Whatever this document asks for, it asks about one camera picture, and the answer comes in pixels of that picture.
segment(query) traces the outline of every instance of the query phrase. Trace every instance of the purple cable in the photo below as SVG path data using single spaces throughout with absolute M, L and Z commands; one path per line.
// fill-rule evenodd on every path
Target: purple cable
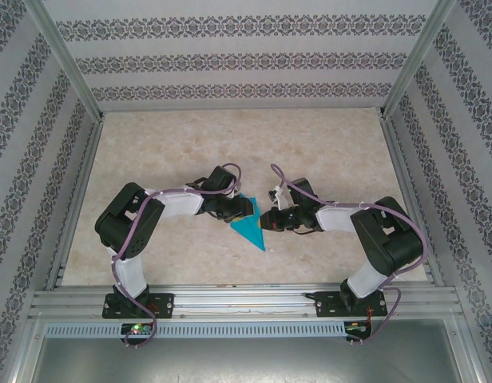
M 237 169 L 236 182 L 234 182 L 231 186 L 229 186 L 228 188 L 225 188 L 223 190 L 205 191 L 205 190 L 195 190 L 195 189 L 191 189 L 191 188 L 166 189 L 163 191 L 155 191 L 154 193 L 149 195 L 147 198 L 145 198 L 145 200 L 143 201 L 143 203 L 141 204 L 140 208 L 137 211 L 136 217 L 134 218 L 134 221 L 133 221 L 133 225 L 131 226 L 131 230 L 129 231 L 129 234 L 127 235 L 127 238 L 125 239 L 124 244 L 122 245 L 120 251 L 118 251 L 118 253 L 116 255 L 111 257 L 111 261 L 112 261 L 111 262 L 111 271 L 113 272 L 113 277 L 115 278 L 117 285 L 120 286 L 120 291 L 129 301 L 131 301 L 135 306 L 139 307 L 141 310 L 146 312 L 146 314 L 148 316 L 150 316 L 150 318 L 153 320 L 152 333 L 142 343 L 140 343 L 139 345 L 135 345 L 134 346 L 135 349 L 139 349 L 140 347 L 143 347 L 144 345 L 149 344 L 153 340 L 153 337 L 156 335 L 156 332 L 157 332 L 157 319 L 156 319 L 156 316 L 154 315 L 154 313 L 152 311 L 150 311 L 145 306 L 143 306 L 141 303 L 139 303 L 136 299 L 134 299 L 134 297 L 131 294 L 129 294 L 129 292 L 126 289 L 121 288 L 121 280 L 120 280 L 120 277 L 118 276 L 118 273 L 117 273 L 117 260 L 119 260 L 122 257 L 122 255 L 125 253 L 125 251 L 127 250 L 127 247 L 129 246 L 131 239 L 134 235 L 134 232 L 136 231 L 137 225 L 140 221 L 140 217 L 143 214 L 143 211 L 145 210 L 147 203 L 152 198 L 154 198 L 160 194 L 174 193 L 174 192 L 175 193 L 184 192 L 184 193 L 190 193 L 190 194 L 207 194 L 207 195 L 222 194 L 222 193 L 226 193 L 226 192 L 231 192 L 232 190 L 234 190 L 236 188 L 236 186 L 238 186 L 240 184 L 240 177 L 242 176 L 242 171 L 241 171 L 239 165 L 234 164 L 232 162 L 226 163 L 225 165 L 223 165 L 223 168 L 226 168 L 229 166 L 232 166 L 232 167 Z M 125 339 L 124 339 L 124 343 L 125 343 L 126 347 L 130 346 L 130 344 L 128 342 L 129 335 L 131 335 L 130 332 L 125 335 Z
M 384 288 L 384 287 L 388 283 L 390 283 L 394 278 L 396 278 L 397 275 L 403 274 L 403 273 L 407 273 L 408 271 L 415 269 L 416 267 L 420 266 L 422 263 L 424 263 L 424 262 L 427 261 L 429 247 L 427 245 L 427 240 L 425 239 L 425 235 L 423 234 L 423 231 L 420 230 L 420 228 L 418 226 L 416 226 L 416 224 L 413 221 L 411 221 L 409 218 L 407 218 L 405 215 L 400 214 L 398 211 L 395 211 L 393 209 L 390 209 L 389 207 L 384 207 L 384 206 L 376 205 L 375 203 L 338 203 L 338 202 L 325 201 L 324 199 L 321 199 L 319 197 L 316 197 L 313 194 L 310 194 L 307 191 L 305 191 L 305 190 L 303 190 L 301 188 L 298 188 L 296 185 L 294 185 L 291 181 L 289 181 L 287 178 L 285 178 L 284 172 L 281 170 L 281 168 L 277 164 L 271 164 L 271 169 L 274 171 L 274 173 L 279 178 L 281 178 L 282 182 L 281 182 L 280 185 L 283 185 L 284 183 L 286 183 L 288 186 L 290 186 L 291 188 L 297 190 L 298 192 L 300 192 L 301 194 L 305 195 L 306 197 L 311 198 L 314 201 L 319 202 L 319 203 L 322 203 L 324 205 L 329 205 L 329 206 L 334 206 L 334 207 L 349 207 L 349 208 L 351 208 L 351 207 L 352 208 L 354 208 L 354 207 L 365 207 L 365 208 L 372 208 L 372 209 L 377 209 L 377 210 L 380 210 L 380 211 L 385 211 L 386 213 L 389 213 L 391 215 L 394 215 L 395 217 L 400 218 L 402 221 L 404 221 L 409 226 L 411 226 L 411 228 L 415 231 L 416 235 L 420 238 L 420 241 L 422 241 L 423 251 L 422 251 L 422 255 L 420 256 L 419 260 L 417 262 L 413 263 L 412 265 L 401 269 L 398 273 L 397 272 L 393 273 L 392 275 L 390 275 L 387 278 L 386 281 L 384 281 L 383 283 L 381 283 L 379 285 L 378 288 L 380 290 L 396 290 L 396 291 L 399 292 L 399 296 L 397 297 L 397 300 L 395 301 L 395 304 L 391 308 L 391 310 L 388 313 L 388 315 L 384 318 L 383 323 L 381 323 L 381 325 L 379 326 L 379 328 L 368 338 L 368 339 L 372 339 L 374 337 L 374 335 L 376 335 L 387 324 L 388 320 L 394 314 L 395 309 L 399 305 L 400 298 L 402 296 L 402 291 L 398 287 L 387 287 L 387 288 Z

